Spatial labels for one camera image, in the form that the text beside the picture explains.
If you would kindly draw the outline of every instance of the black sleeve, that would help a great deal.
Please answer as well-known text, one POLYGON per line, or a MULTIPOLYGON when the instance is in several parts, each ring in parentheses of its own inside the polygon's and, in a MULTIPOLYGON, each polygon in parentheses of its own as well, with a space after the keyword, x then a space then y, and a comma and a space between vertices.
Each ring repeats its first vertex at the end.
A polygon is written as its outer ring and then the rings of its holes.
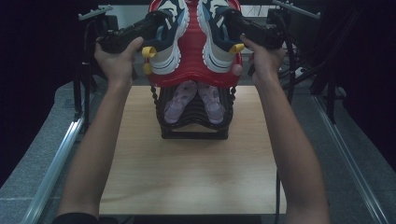
POLYGON ((98 224, 96 217, 85 213, 67 213, 56 217, 52 224, 98 224))

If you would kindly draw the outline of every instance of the forearm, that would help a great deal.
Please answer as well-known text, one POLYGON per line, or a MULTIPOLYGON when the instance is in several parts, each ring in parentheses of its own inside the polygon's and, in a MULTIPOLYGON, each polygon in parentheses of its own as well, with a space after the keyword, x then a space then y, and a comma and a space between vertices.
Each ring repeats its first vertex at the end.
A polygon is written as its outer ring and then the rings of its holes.
POLYGON ((310 207, 327 203, 323 202, 325 186, 318 158, 278 80, 265 80, 256 86, 288 204, 310 207))
POLYGON ((107 90, 73 159, 64 186, 59 215, 82 210, 97 216, 113 161, 128 92, 129 88, 107 90))

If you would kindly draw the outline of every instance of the table top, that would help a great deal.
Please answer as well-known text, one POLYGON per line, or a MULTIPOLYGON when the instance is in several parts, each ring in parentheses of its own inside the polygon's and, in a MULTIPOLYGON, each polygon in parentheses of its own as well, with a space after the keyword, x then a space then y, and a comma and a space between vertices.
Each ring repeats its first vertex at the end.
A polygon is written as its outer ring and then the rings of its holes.
MULTIPOLYGON (((235 97, 227 140, 165 140, 149 87, 132 87, 100 213, 273 214, 276 165, 260 99, 252 86, 235 97)), ((190 129, 210 132, 179 131, 190 129)))

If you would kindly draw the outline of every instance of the black shoe rack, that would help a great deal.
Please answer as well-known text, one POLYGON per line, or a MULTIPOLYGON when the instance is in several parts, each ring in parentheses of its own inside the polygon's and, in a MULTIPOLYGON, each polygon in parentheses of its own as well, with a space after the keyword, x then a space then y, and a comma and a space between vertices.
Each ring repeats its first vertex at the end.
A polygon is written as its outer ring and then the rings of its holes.
POLYGON ((184 109, 180 119, 173 124, 166 122, 163 118, 166 103, 173 99, 177 85, 173 87, 160 88, 160 95, 157 95, 156 88, 151 86, 152 97, 157 113, 157 120, 160 123, 163 139, 227 139, 228 129, 233 119, 233 101, 235 100, 235 87, 219 88, 219 99, 225 108, 223 121, 213 124, 209 121, 205 112, 204 102, 197 93, 191 102, 184 109), (189 124, 199 124, 206 127, 208 132, 182 132, 177 129, 189 124))

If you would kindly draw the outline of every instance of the pink shoe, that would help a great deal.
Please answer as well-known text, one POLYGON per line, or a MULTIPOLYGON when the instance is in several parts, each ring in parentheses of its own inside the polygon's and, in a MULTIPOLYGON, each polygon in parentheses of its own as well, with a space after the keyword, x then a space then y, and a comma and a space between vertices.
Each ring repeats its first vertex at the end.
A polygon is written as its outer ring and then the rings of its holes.
POLYGON ((176 123, 183 114, 186 105, 194 98, 197 92, 197 84, 194 81, 185 81, 181 83, 171 101, 165 106, 164 119, 168 123, 176 123))
POLYGON ((224 106, 220 103, 219 90, 217 87, 198 82, 198 93, 205 104, 205 111, 209 121, 219 124, 223 121, 224 106))

